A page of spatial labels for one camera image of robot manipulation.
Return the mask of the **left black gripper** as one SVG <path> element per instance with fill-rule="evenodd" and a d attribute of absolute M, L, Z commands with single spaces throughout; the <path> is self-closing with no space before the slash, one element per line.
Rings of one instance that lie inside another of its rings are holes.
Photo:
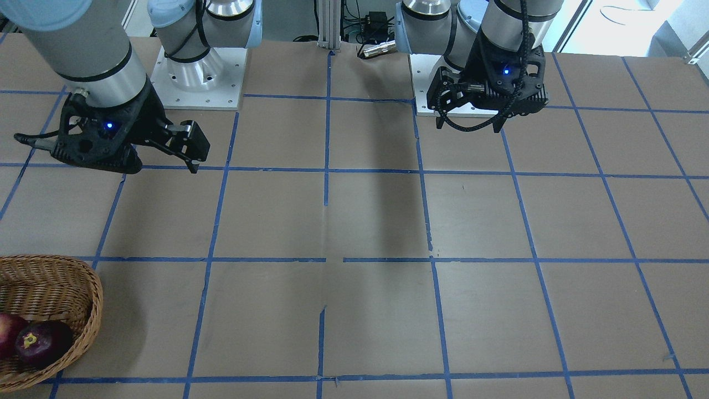
<path fill-rule="evenodd" d="M 549 104 L 549 93 L 544 85 L 545 53 L 542 45 L 527 53 L 527 70 L 520 78 L 522 63 L 518 50 L 507 50 L 492 43 L 486 36 L 476 37 L 463 70 L 463 81 L 484 86 L 483 93 L 472 92 L 467 84 L 459 84 L 454 73 L 439 66 L 433 74 L 427 91 L 427 107 L 436 113 L 435 127 L 447 124 L 458 131 L 471 131 L 451 120 L 446 114 L 453 109 L 472 104 L 479 109 L 501 111 L 512 99 L 519 83 L 521 93 L 509 111 L 494 116 L 495 134 L 501 133 L 507 120 L 515 116 L 537 113 Z"/>

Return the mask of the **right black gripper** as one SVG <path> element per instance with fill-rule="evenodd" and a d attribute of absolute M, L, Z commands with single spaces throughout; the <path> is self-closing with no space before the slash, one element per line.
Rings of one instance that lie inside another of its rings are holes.
<path fill-rule="evenodd" d="M 65 164 L 116 173 L 135 174 L 142 162 L 133 146 L 154 147 L 182 160 L 196 174 L 210 151 L 210 142 L 194 120 L 167 124 L 164 108 L 150 81 L 140 92 L 119 106 L 93 107 L 76 90 L 61 107 L 58 132 L 14 139 L 33 149 L 53 152 Z"/>

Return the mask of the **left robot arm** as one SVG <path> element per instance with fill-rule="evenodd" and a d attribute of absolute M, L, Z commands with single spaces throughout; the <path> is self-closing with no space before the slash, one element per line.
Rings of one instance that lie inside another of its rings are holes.
<path fill-rule="evenodd" d="M 402 1 L 395 15 L 401 53 L 438 55 L 425 91 L 435 126 L 471 133 L 542 111 L 543 38 L 562 1 Z"/>

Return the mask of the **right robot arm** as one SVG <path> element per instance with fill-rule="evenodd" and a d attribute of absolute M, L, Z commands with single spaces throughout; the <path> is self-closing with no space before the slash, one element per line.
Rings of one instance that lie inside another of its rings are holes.
<path fill-rule="evenodd" d="M 168 75 L 185 91 L 224 80 L 218 48 L 253 48 L 263 39 L 261 1 L 149 1 Z M 193 120 L 172 123 L 108 1 L 3 1 L 2 14 L 69 88 L 55 131 L 16 133 L 18 143 L 69 166 L 136 174 L 136 146 L 184 161 L 191 173 L 210 142 Z"/>

